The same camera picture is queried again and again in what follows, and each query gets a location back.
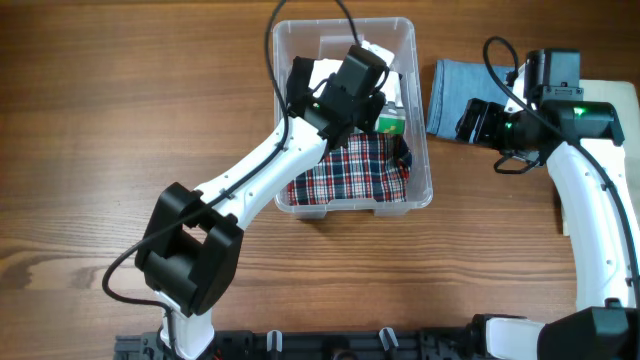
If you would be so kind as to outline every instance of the red plaid fabric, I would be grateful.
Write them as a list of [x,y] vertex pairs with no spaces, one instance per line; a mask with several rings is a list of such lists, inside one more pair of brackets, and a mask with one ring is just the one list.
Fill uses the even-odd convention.
[[402,136],[354,134],[348,146],[327,154],[287,186],[291,205],[327,204],[335,199],[406,201],[411,153]]

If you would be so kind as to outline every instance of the wooden surface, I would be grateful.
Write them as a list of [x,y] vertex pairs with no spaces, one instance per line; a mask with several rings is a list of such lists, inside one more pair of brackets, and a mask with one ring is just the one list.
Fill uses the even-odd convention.
[[[168,184],[220,174],[273,127],[262,57],[273,2],[65,2],[84,4],[0,8],[2,358],[109,359],[116,334],[157,329],[158,310],[103,295],[105,267],[140,238]],[[355,17],[413,21],[425,114],[436,59],[480,62],[494,34],[521,58],[575,47],[584,77],[640,83],[634,1],[348,5]],[[301,1],[280,19],[339,16],[329,1]],[[216,328],[413,329],[482,312],[571,313],[573,255],[546,171],[498,176],[493,151],[433,137],[428,148],[435,197],[407,216],[301,222],[268,205],[246,233]],[[131,262],[113,284],[150,295]]]

